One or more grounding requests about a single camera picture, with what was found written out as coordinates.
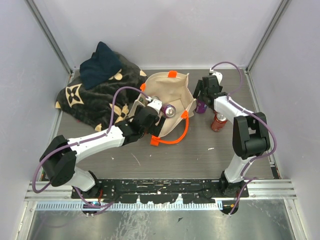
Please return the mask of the purple soda can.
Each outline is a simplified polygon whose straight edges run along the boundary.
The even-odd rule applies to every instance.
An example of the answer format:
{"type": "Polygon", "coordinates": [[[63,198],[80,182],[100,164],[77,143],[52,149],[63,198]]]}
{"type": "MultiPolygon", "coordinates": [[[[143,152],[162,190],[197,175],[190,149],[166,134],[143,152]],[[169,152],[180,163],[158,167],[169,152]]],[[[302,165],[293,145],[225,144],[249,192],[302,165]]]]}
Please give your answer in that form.
{"type": "Polygon", "coordinates": [[[197,114],[204,114],[206,110],[207,110],[207,105],[205,104],[205,102],[200,99],[197,99],[195,112],[197,114]]]}
{"type": "Polygon", "coordinates": [[[176,115],[176,108],[169,103],[164,103],[161,107],[161,112],[165,118],[173,118],[176,115]]]}

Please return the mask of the beige canvas tote bag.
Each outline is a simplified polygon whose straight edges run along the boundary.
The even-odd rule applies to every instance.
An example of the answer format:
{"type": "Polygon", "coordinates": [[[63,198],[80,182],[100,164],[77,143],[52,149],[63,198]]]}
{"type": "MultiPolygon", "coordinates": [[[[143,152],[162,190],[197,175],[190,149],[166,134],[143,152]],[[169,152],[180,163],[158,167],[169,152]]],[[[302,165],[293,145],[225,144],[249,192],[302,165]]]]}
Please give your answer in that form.
{"type": "Polygon", "coordinates": [[[176,108],[176,115],[172,118],[166,118],[162,111],[159,113],[159,117],[164,117],[165,122],[159,137],[151,135],[150,144],[152,146],[158,146],[160,143],[167,145],[178,144],[187,135],[189,120],[194,115],[193,111],[196,108],[196,99],[193,98],[188,88],[188,83],[188,74],[171,70],[151,75],[140,86],[140,90],[149,97],[157,96],[163,104],[168,103],[176,108]],[[163,137],[171,133],[182,120],[185,120],[185,128],[182,135],[176,140],[164,140],[163,137]]]}

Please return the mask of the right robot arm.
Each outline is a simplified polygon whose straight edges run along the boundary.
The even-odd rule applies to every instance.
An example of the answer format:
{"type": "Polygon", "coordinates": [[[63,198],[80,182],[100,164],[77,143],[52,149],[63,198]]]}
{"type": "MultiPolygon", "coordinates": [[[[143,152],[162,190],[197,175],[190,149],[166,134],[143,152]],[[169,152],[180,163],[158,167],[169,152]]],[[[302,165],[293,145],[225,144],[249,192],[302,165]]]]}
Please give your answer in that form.
{"type": "Polygon", "coordinates": [[[213,74],[197,81],[193,97],[232,124],[234,156],[221,173],[217,187],[223,196],[231,197],[245,185],[245,174],[254,159],[270,149],[266,115],[234,102],[213,74]]]}

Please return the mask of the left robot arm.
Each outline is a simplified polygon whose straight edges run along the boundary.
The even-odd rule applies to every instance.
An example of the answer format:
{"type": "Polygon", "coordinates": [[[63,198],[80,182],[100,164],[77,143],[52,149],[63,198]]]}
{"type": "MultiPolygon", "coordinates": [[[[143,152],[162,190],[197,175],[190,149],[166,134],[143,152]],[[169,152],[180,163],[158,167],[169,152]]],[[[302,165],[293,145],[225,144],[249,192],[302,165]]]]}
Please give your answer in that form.
{"type": "Polygon", "coordinates": [[[84,171],[76,164],[104,150],[138,141],[158,122],[161,108],[161,105],[150,103],[141,107],[133,117],[102,132],[73,139],[56,136],[40,158],[49,184],[52,187],[72,186],[88,198],[97,197],[102,188],[99,180],[91,171],[84,171]]]}

